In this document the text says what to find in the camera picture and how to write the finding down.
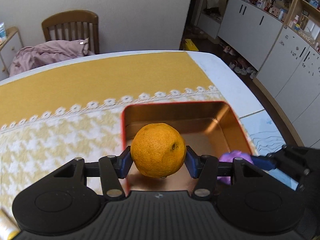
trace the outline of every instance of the orange fruit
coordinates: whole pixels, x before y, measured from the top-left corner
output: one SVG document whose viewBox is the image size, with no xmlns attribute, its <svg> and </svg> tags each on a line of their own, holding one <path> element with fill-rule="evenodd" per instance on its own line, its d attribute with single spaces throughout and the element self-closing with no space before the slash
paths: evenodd
<svg viewBox="0 0 320 240">
<path fill-rule="evenodd" d="M 170 125 L 153 123 L 138 131 L 130 151 L 137 169 L 143 175 L 162 178 L 181 168 L 186 157 L 186 143 Z"/>
</svg>

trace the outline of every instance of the baking pan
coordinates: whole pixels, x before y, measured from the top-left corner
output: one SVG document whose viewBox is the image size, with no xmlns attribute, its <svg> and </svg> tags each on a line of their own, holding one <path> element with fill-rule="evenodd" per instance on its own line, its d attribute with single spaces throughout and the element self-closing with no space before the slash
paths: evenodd
<svg viewBox="0 0 320 240">
<path fill-rule="evenodd" d="M 122 113 L 123 147 L 131 145 L 137 132 L 150 123 L 172 126 L 198 155 L 208 154 L 219 158 L 233 150 L 252 154 L 236 115 L 225 102 L 130 105 Z M 197 180 L 190 177 L 185 165 L 167 178 L 155 179 L 143 176 L 133 164 L 127 182 L 131 190 L 191 192 Z"/>
</svg>

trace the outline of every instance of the wooden baseboard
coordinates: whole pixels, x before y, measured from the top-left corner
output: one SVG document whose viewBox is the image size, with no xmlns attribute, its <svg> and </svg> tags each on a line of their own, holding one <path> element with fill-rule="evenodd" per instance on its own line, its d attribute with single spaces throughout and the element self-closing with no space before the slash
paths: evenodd
<svg viewBox="0 0 320 240">
<path fill-rule="evenodd" d="M 282 108 L 279 106 L 279 104 L 276 102 L 276 100 L 270 95 L 268 90 L 260 83 L 260 81 L 255 78 L 253 79 L 253 83 L 261 90 L 261 92 L 266 96 L 266 98 L 269 100 L 269 102 L 272 104 L 272 106 L 275 108 L 275 110 L 278 112 L 279 116 L 283 120 L 284 124 L 289 129 L 290 133 L 292 134 L 292 137 L 296 141 L 298 146 L 304 146 L 303 142 L 298 135 L 296 129 L 293 127 L 292 123 L 290 122 L 289 118 L 286 116 Z"/>
</svg>

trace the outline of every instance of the flower lace trim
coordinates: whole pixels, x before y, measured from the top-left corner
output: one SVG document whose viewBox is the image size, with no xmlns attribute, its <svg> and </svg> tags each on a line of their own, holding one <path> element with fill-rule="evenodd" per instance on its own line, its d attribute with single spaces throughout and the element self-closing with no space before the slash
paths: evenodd
<svg viewBox="0 0 320 240">
<path fill-rule="evenodd" d="M 0 128 L 0 134 L 7 132 L 9 130 L 13 130 L 15 128 L 20 128 L 26 124 L 43 121 L 48 118 L 62 117 L 62 116 L 65 117 L 73 114 L 85 114 L 85 113 L 89 113 L 97 110 L 108 110 L 108 109 L 113 109 L 120 106 L 125 107 L 131 104 L 142 104 L 142 103 L 155 102 L 160 100 L 181 98 L 185 96 L 192 97 L 200 94 L 206 95 L 206 94 L 212 94 L 212 93 L 220 93 L 220 92 L 215 86 L 211 85 L 209 86 L 208 90 L 206 90 L 203 87 L 197 87 L 196 91 L 190 88 L 186 88 L 184 93 L 181 93 L 179 90 L 171 90 L 170 94 L 166 94 L 165 92 L 159 91 L 159 92 L 156 92 L 153 97 L 151 97 L 147 93 L 142 93 L 141 95 L 139 95 L 139 98 L 137 99 L 134 99 L 132 96 L 121 97 L 119 101 L 115 100 L 114 98 L 108 98 L 104 100 L 104 103 L 101 105 L 99 104 L 99 102 L 96 102 L 96 101 L 87 103 L 86 107 L 82 107 L 81 105 L 75 104 L 71 106 L 71 108 L 68 111 L 64 107 L 59 107 L 54 114 L 50 111 L 46 111 L 41 115 L 41 117 L 39 117 L 38 115 L 33 115 L 32 117 L 29 118 L 29 120 L 22 119 L 18 123 L 12 122 L 9 126 L 5 124 Z"/>
</svg>

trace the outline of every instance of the wooden chair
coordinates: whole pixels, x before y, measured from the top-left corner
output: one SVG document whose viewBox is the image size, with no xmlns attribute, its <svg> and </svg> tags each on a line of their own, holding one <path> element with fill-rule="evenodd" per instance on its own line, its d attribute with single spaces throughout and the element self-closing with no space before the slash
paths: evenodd
<svg viewBox="0 0 320 240">
<path fill-rule="evenodd" d="M 98 15 L 91 11 L 67 11 L 45 19 L 42 22 L 42 30 L 46 41 L 52 41 L 50 31 L 53 30 L 55 34 L 52 35 L 55 36 L 54 40 L 74 41 L 89 38 L 89 50 L 91 50 L 92 43 L 94 53 L 99 54 L 98 21 Z"/>
</svg>

